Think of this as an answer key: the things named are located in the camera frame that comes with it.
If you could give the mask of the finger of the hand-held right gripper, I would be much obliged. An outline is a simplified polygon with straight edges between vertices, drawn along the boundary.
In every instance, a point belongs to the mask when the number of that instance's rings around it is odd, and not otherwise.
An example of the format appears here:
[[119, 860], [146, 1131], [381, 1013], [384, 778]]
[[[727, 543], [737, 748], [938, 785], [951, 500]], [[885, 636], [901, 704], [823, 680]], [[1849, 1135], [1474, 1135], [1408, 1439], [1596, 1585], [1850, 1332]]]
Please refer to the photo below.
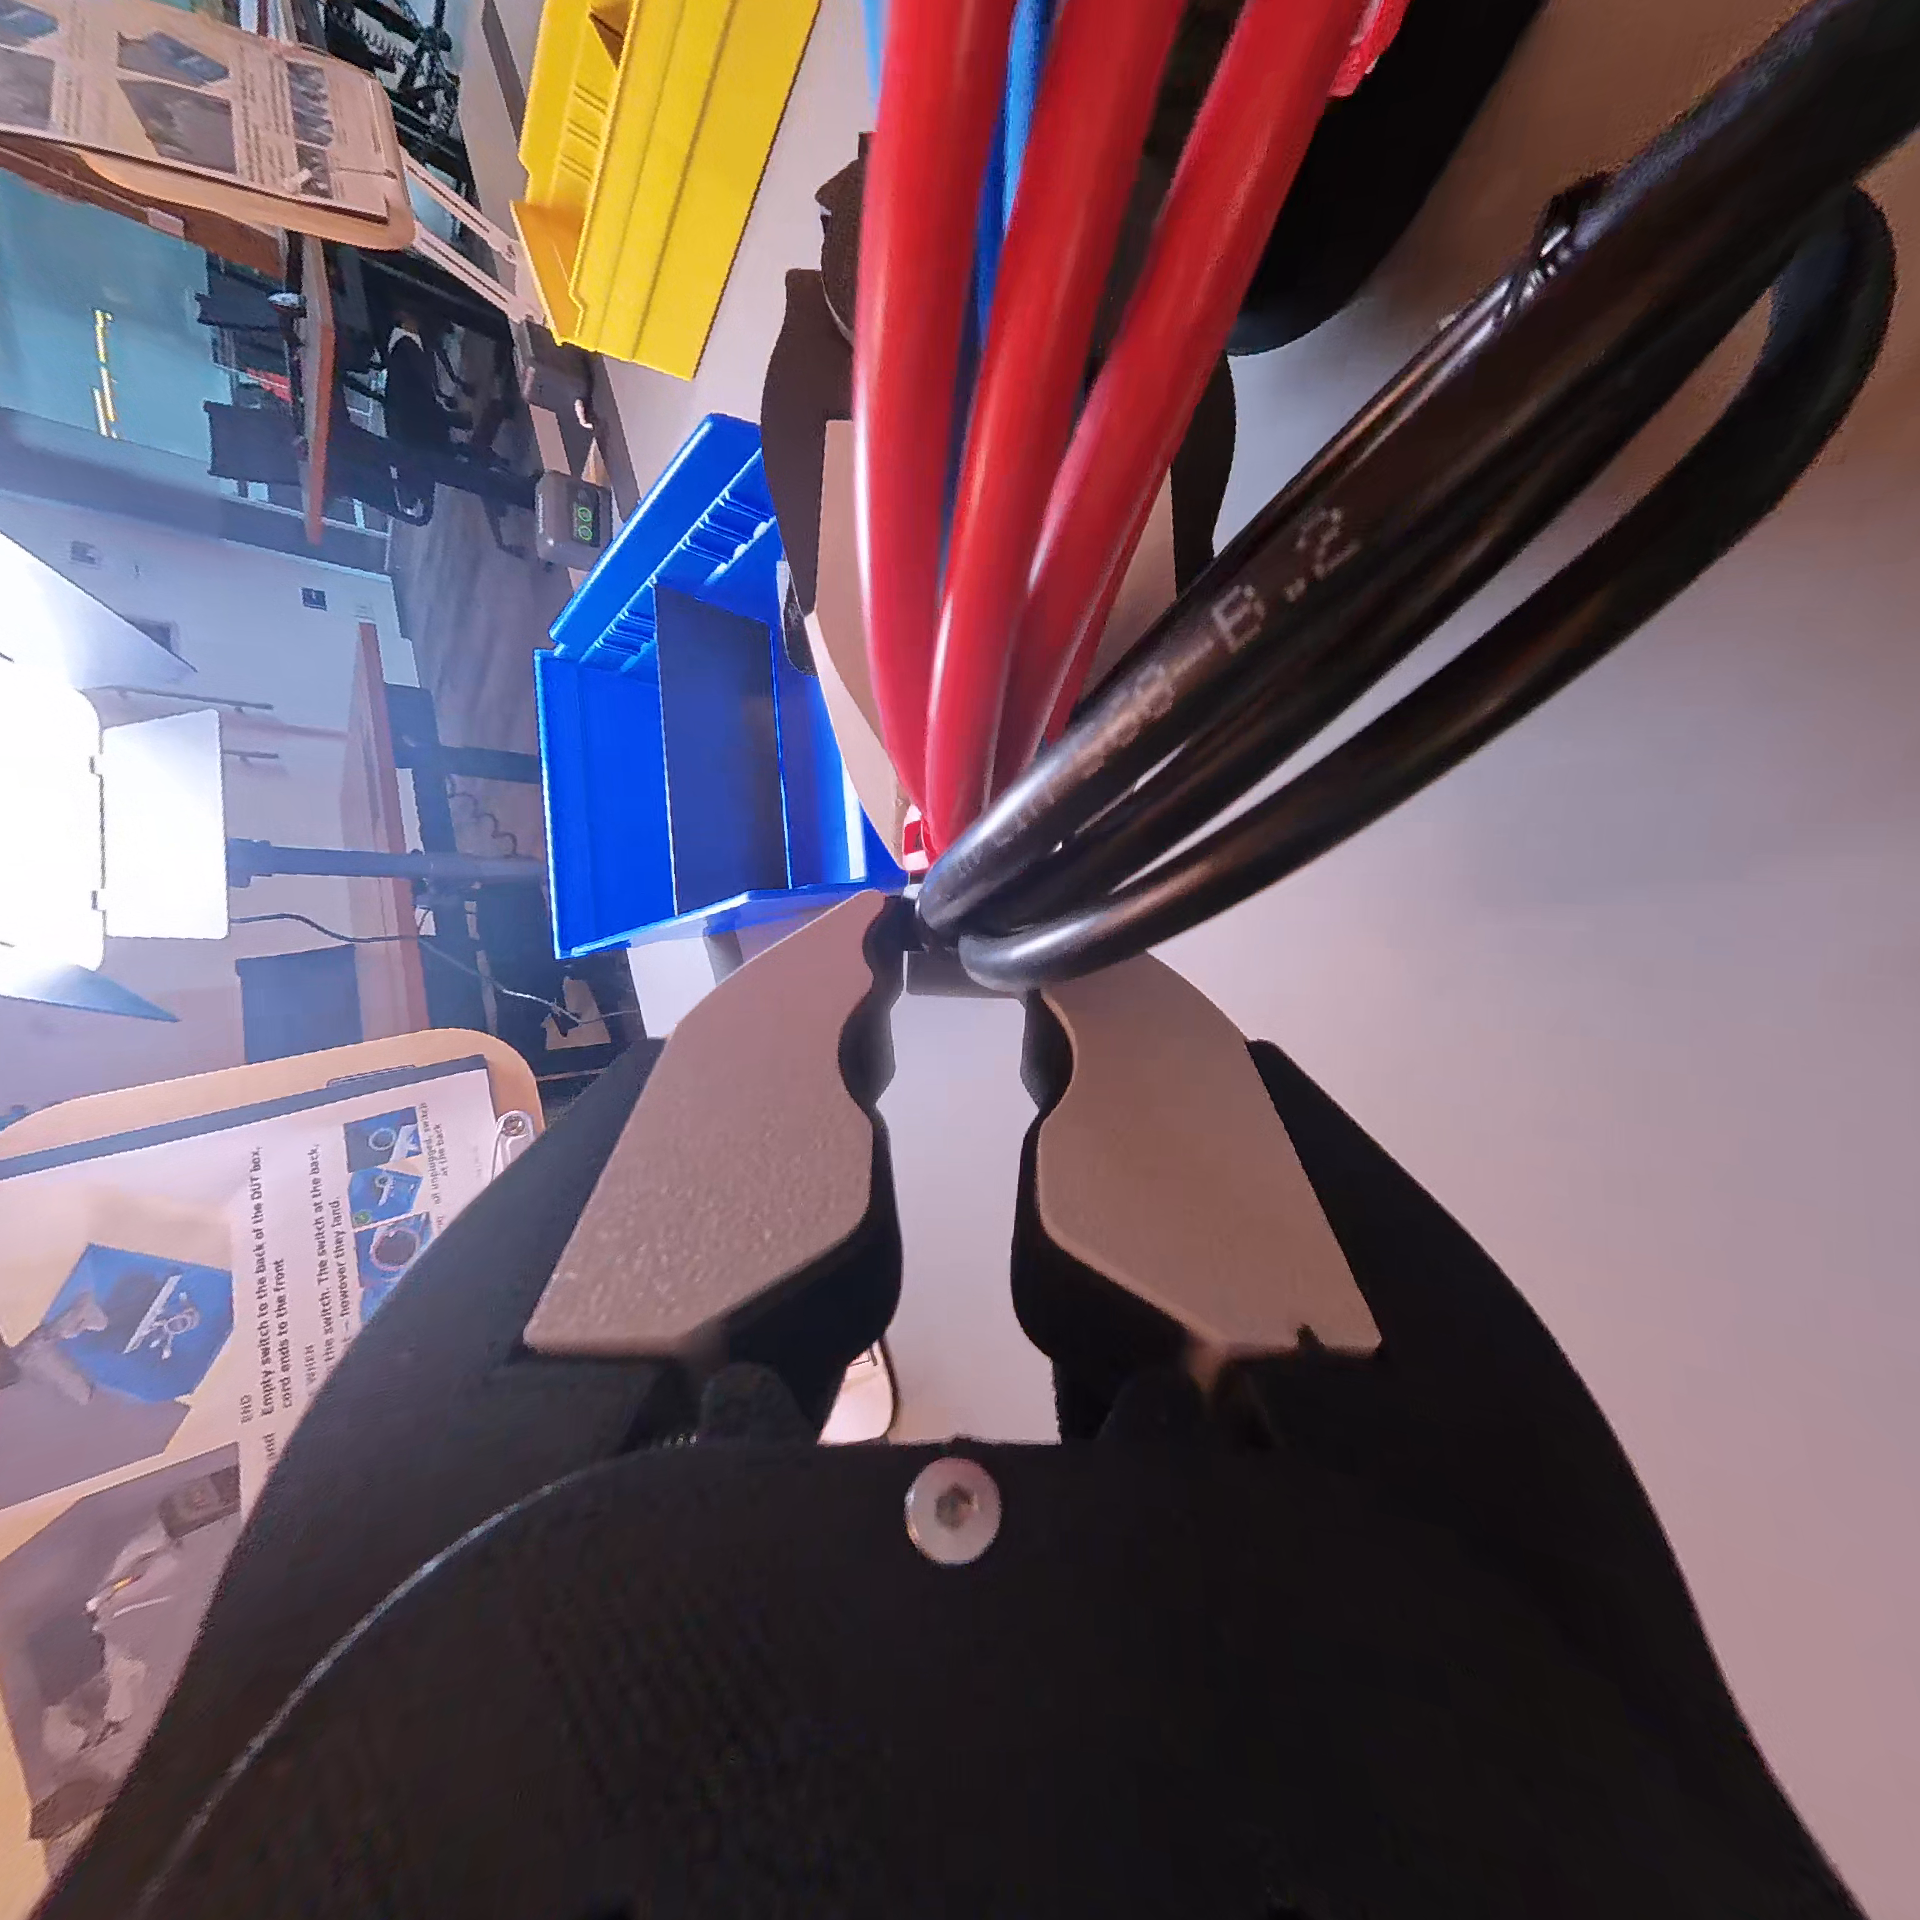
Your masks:
[[1234, 386], [1229, 364], [1217, 360], [1119, 579], [1097, 645], [1102, 682], [1212, 565], [1232, 457]]
[[885, 848], [919, 845], [919, 815], [880, 730], [856, 567], [853, 323], [856, 239], [870, 138], [815, 195], [815, 269], [784, 276], [784, 321], [759, 397], [766, 482], [784, 543], [788, 608], [806, 639], [833, 744]]

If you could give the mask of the blue plastic bin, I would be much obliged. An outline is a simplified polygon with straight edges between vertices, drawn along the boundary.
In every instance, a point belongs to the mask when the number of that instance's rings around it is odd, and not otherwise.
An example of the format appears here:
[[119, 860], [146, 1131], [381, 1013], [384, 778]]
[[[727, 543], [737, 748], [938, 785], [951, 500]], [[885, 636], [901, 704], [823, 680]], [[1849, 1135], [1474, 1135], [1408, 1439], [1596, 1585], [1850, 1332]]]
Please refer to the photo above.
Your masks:
[[557, 959], [902, 892], [784, 653], [782, 563], [759, 427], [706, 417], [535, 653]]

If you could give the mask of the instruction sign in acrylic holder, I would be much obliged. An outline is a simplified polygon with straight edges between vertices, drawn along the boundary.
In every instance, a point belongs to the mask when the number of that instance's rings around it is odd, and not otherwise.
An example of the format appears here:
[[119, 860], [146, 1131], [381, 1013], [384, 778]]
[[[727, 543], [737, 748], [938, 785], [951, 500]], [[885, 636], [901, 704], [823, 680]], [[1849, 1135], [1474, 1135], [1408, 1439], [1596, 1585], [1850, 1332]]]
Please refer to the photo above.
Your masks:
[[4, 1131], [4, 1915], [119, 1794], [330, 1367], [541, 1128], [519, 1055], [437, 1028]]
[[2, 5], [4, 153], [174, 210], [406, 251], [415, 213], [368, 72], [136, 2]]

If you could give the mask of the yellow plastic bin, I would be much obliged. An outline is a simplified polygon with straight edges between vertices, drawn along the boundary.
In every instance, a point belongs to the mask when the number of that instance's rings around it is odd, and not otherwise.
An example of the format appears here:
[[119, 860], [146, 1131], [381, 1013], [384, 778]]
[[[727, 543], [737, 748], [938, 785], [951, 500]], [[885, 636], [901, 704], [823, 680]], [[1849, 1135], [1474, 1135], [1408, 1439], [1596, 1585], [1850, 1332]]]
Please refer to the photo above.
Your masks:
[[696, 376], [815, 2], [549, 2], [511, 207], [561, 346]]

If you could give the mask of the grey digital timer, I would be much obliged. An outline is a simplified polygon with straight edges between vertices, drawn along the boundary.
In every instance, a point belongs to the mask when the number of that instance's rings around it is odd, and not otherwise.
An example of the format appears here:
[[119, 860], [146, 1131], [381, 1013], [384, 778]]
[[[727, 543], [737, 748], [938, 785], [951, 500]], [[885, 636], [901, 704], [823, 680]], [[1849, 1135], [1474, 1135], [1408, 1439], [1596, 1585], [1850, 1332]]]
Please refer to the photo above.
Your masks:
[[535, 480], [535, 555], [564, 571], [590, 571], [612, 532], [612, 493], [586, 479], [541, 471]]

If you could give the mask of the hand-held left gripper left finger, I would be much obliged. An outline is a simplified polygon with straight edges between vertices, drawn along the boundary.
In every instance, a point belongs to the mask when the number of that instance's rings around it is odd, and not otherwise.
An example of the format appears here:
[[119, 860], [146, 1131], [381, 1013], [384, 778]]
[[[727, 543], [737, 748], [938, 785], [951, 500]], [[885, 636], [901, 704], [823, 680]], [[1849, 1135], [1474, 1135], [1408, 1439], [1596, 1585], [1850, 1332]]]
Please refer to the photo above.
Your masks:
[[880, 1115], [902, 924], [902, 899], [853, 896], [684, 1015], [526, 1321], [533, 1354], [695, 1387], [750, 1362], [830, 1412], [902, 1284]]

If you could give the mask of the black twist tie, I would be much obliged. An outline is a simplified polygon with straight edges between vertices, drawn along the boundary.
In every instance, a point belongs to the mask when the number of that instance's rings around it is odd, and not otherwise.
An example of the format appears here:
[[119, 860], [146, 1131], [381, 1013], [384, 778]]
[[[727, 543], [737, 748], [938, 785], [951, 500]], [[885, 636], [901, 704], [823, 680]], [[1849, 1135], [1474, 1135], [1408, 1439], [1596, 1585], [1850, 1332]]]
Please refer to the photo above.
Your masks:
[[1584, 176], [1548, 200], [1520, 263], [1501, 282], [1497, 325], [1510, 323], [1564, 269], [1570, 236], [1609, 183], [1609, 175]]

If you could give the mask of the studio light panel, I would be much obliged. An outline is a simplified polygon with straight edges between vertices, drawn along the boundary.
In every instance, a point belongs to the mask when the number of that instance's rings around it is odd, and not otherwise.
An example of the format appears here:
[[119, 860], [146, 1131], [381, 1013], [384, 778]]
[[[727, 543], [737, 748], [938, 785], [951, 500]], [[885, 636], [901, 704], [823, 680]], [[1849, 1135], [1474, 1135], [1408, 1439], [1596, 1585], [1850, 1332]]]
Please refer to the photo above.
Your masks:
[[106, 941], [221, 941], [223, 739], [194, 669], [2, 543], [2, 995], [174, 1024]]

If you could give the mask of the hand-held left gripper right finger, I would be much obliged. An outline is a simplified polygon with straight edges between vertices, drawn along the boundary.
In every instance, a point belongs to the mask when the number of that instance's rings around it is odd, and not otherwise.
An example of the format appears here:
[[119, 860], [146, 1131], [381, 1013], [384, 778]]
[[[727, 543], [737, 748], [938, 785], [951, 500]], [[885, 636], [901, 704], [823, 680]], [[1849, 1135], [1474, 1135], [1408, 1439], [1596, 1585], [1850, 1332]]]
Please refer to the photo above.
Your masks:
[[1380, 1330], [1250, 1043], [1158, 959], [1026, 999], [1012, 1292], [1060, 1384], [1367, 1359]]

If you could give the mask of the black light stand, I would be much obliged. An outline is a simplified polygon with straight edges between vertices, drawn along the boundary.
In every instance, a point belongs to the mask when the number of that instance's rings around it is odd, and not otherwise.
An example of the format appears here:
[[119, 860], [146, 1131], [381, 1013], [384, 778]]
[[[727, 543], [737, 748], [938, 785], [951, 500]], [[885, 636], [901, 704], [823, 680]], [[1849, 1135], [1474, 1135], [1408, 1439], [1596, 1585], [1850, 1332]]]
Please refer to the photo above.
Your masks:
[[545, 865], [526, 855], [464, 855], [444, 850], [282, 848], [230, 835], [223, 841], [230, 887], [265, 879], [401, 881], [432, 896], [486, 884], [541, 884]]

